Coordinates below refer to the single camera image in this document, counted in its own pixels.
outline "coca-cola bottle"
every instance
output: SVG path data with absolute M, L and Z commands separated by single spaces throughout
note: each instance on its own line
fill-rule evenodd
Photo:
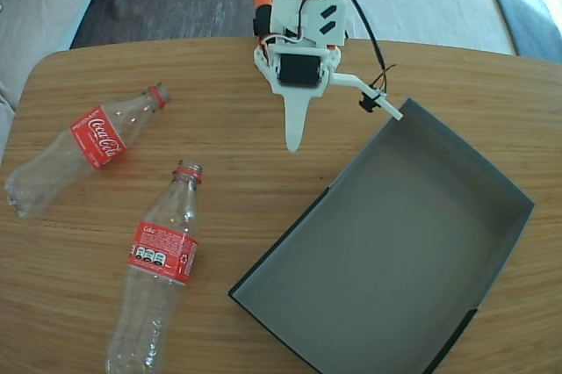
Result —
M 137 226 L 119 321 L 107 350 L 107 374 L 157 374 L 169 323 L 197 249 L 195 192 L 203 169 L 180 161 L 174 178 Z
M 103 102 L 11 173 L 4 184 L 8 202 L 22 218 L 37 216 L 61 190 L 125 152 L 150 116 L 168 102 L 162 83 L 135 97 Z

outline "cardboard box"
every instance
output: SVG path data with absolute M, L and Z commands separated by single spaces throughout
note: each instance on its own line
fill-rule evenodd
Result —
M 533 209 L 415 101 L 401 111 L 229 292 L 324 374 L 433 371 Z

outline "plastic bottle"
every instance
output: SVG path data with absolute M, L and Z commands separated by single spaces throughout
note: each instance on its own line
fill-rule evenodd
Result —
M 125 152 L 150 116 L 168 102 L 162 83 L 135 97 L 103 102 L 11 173 L 4 184 L 8 203 L 22 218 L 37 216 L 64 188 Z
M 137 226 L 119 321 L 107 351 L 107 374 L 163 371 L 169 324 L 197 249 L 197 185 L 203 169 L 183 160 Z

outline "cable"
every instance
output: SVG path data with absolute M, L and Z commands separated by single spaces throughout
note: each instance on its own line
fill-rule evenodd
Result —
M 259 45 L 262 48 L 263 54 L 265 55 L 265 59 L 267 60 L 268 64 L 270 64 L 270 53 L 269 53 L 269 49 L 267 47 L 267 42 L 268 40 L 272 40 L 272 39 L 282 39 L 285 42 L 291 42 L 291 43 L 299 43 L 300 41 L 302 41 L 304 39 L 303 36 L 303 32 L 302 32 L 302 10 L 303 7 L 305 6 L 305 3 L 308 0 L 301 0 L 300 1 L 300 7 L 299 7 L 299 25 L 297 27 L 297 38 L 290 38 L 288 36 L 284 36 L 281 33 L 268 33 L 264 36 L 262 36 L 259 39 Z
M 371 29 L 371 25 L 367 21 L 367 17 L 364 15 L 363 9 L 359 5 L 359 2 L 357 0 L 350 0 L 350 1 L 353 4 L 353 6 L 355 7 L 355 9 L 357 10 L 357 14 L 359 14 L 359 18 L 361 18 L 361 21 L 363 22 L 363 24 L 365 26 L 365 29 L 367 30 L 367 33 L 369 34 L 369 39 L 371 40 L 372 46 L 375 49 L 375 56 L 377 57 L 378 65 L 382 69 L 382 74 L 377 79 L 375 79 L 375 81 L 373 81 L 369 85 L 369 87 L 372 88 L 374 86 L 374 84 L 380 79 L 380 77 L 382 77 L 383 78 L 383 85 L 381 86 L 381 88 L 384 88 L 384 91 L 386 91 L 386 89 L 387 89 L 387 80 L 386 80 L 387 68 L 386 68 L 386 64 L 385 64 L 385 59 L 383 58 L 382 52 L 380 51 L 380 47 L 378 46 L 377 38 L 375 37 L 375 33 L 373 33 L 373 31 Z

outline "coca-cola logo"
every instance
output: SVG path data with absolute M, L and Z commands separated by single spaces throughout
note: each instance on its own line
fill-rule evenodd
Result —
M 95 118 L 88 122 L 88 128 L 94 134 L 97 144 L 107 157 L 112 157 L 121 151 L 119 142 L 110 137 L 105 130 L 106 121 L 103 119 Z
M 156 230 L 153 227 L 144 226 L 142 227 L 142 232 L 146 232 L 148 234 L 155 234 Z

